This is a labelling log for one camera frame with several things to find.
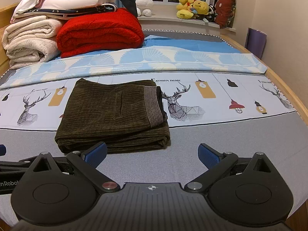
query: white printed panel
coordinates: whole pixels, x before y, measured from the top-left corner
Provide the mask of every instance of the white printed panel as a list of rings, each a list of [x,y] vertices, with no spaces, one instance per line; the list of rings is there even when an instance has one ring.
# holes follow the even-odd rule
[[[294,111],[265,76],[151,72],[87,78],[102,84],[147,79],[161,87],[170,127],[240,121]],[[77,80],[0,91],[0,128],[57,130]]]

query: red pillow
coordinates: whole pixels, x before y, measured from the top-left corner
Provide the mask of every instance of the red pillow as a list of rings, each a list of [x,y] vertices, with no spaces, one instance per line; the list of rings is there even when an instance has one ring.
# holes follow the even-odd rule
[[[228,27],[235,15],[235,0],[218,0],[215,7],[217,13],[215,23],[217,23],[220,28]]]

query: triangular hole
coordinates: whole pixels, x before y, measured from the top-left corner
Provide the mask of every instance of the triangular hole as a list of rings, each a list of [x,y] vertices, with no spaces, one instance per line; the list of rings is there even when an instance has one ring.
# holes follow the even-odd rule
[[[256,166],[254,167],[255,171],[261,171],[261,172],[266,172],[266,173],[270,173],[270,168],[267,166],[267,164],[265,163],[265,161],[260,158],[258,159]]]
[[[33,172],[41,172],[41,171],[48,171],[50,170],[50,165],[46,158],[41,158],[41,160],[38,162],[36,167],[34,168]]]

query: red cushion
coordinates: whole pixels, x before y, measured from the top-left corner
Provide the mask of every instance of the red cushion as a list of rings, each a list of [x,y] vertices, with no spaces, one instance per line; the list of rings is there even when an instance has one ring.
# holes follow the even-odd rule
[[[220,28],[228,27],[235,15],[236,1],[218,0],[215,7],[217,13],[215,23],[217,23]]]
[[[69,20],[57,35],[61,57],[95,50],[137,48],[144,41],[138,19],[124,8]]]

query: metal screw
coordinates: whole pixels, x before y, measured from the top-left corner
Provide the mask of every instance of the metal screw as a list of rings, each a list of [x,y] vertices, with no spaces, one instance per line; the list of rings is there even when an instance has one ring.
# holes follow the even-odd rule
[[[115,189],[118,185],[114,181],[107,181],[102,186],[104,189]]]
[[[187,187],[192,190],[199,190],[202,188],[202,184],[200,182],[192,181],[187,184]]]

